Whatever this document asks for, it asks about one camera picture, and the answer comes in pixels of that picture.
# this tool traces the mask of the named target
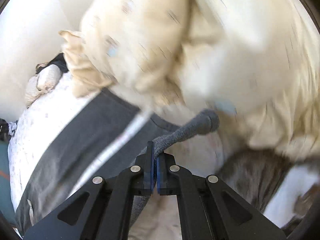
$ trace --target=cream blanket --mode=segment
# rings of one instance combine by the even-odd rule
[[[320,153],[320,36],[299,0],[94,0],[60,35],[78,97],[213,108],[223,143]]]

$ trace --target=white stripe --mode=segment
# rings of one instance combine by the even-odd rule
[[[84,183],[92,177],[92,175],[101,168],[103,164],[107,162],[116,152],[118,152],[128,141],[133,138],[138,131],[148,122],[153,111],[151,109],[139,112],[134,119],[128,124],[126,129],[112,142],[110,143],[87,167],[82,173],[80,179],[73,187],[69,197],[74,194]]]

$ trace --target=white wall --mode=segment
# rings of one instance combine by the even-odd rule
[[[63,39],[58,31],[78,30],[92,1],[10,0],[0,14],[0,118],[19,118],[36,65],[59,52]]]

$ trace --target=metal rivet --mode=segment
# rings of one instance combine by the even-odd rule
[[[179,171],[179,170],[180,170],[180,167],[179,167],[178,165],[172,165],[172,166],[170,167],[170,171],[176,172],[176,171]]]
[[[101,177],[99,177],[99,176],[94,177],[94,178],[92,179],[92,182],[93,182],[94,184],[100,184],[102,181],[103,181],[103,178],[101,178]]]
[[[132,166],[132,167],[130,168],[130,170],[131,170],[132,172],[138,172],[138,171],[141,170],[141,168],[140,168],[140,166],[134,165],[134,166]]]
[[[214,175],[211,175],[211,176],[208,177],[208,181],[211,182],[211,183],[217,183],[218,182],[218,177],[214,176]]]

